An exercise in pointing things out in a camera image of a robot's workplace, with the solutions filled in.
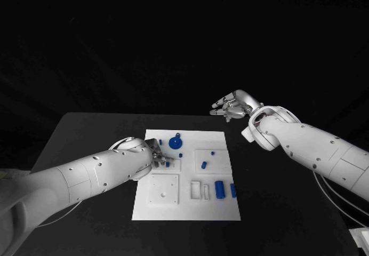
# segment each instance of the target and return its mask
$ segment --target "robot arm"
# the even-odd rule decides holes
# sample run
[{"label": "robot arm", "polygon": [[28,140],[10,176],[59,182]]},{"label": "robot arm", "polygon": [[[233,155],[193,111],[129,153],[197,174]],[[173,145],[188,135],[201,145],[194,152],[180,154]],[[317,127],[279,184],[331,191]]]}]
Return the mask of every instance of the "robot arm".
[{"label": "robot arm", "polygon": [[249,115],[242,135],[268,151],[281,145],[288,157],[369,201],[369,153],[333,134],[299,122],[282,107],[263,106],[246,92],[223,97],[211,115],[226,121]]},{"label": "robot arm", "polygon": [[0,180],[0,255],[13,255],[43,221],[67,206],[99,195],[171,161],[155,139],[126,138],[102,151],[24,177]]}]

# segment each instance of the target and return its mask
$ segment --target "table surface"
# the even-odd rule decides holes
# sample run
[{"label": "table surface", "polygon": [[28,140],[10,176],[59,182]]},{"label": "table surface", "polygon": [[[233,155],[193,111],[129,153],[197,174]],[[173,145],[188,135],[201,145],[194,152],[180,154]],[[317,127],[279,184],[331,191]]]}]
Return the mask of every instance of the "table surface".
[{"label": "table surface", "polygon": [[[338,212],[311,171],[281,148],[265,151],[240,131],[248,119],[67,113],[31,172],[109,148],[145,129],[223,131],[242,221],[131,221],[137,182],[85,200],[37,228],[14,255],[357,255]],[[56,219],[72,207],[60,211]]]}]

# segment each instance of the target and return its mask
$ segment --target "blue object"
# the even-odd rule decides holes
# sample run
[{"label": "blue object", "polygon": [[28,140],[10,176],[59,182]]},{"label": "blue object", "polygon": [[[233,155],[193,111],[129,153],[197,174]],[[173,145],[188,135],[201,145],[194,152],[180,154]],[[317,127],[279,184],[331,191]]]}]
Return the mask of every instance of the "blue object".
[{"label": "blue object", "polygon": [[181,139],[178,137],[180,137],[180,135],[177,133],[175,137],[173,137],[168,140],[168,146],[170,146],[171,149],[178,149],[181,147]]},{"label": "blue object", "polygon": [[223,199],[224,198],[224,186],[222,180],[214,182],[214,192],[216,192],[216,198]]},{"label": "blue object", "polygon": [[235,184],[230,184],[230,192],[232,192],[232,198],[236,198],[236,189],[235,189]]}]

